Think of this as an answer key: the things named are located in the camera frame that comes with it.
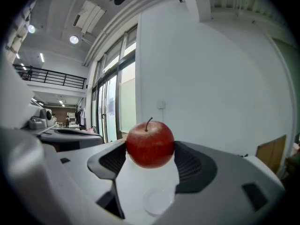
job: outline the apple stem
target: apple stem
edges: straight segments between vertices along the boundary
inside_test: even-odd
[[[145,132],[148,132],[147,127],[148,127],[148,124],[149,124],[149,122],[151,121],[151,119],[153,119],[153,117],[151,117],[151,118],[149,119],[149,121],[147,122]]]

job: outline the black metal railing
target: black metal railing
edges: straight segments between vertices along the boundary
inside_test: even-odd
[[[32,66],[21,66],[14,64],[15,70],[23,80],[50,83],[61,86],[67,86],[71,88],[83,89],[86,78],[74,76],[71,74],[65,74],[61,72],[55,72],[42,68]]]

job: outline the railing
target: railing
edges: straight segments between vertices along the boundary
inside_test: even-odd
[[[32,66],[21,66],[17,64],[14,64],[13,66],[20,77],[26,81],[50,83],[83,89],[84,81],[86,80],[84,77],[78,77]]]

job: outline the ceiling vent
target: ceiling vent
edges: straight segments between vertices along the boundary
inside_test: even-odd
[[[80,13],[77,14],[73,26],[81,28],[83,34],[91,33],[104,13],[105,11],[101,7],[86,1]]]

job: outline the apple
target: apple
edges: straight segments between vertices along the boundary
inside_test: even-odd
[[[174,153],[174,137],[168,126],[151,121],[134,126],[126,138],[127,152],[132,160],[144,168],[166,164]]]

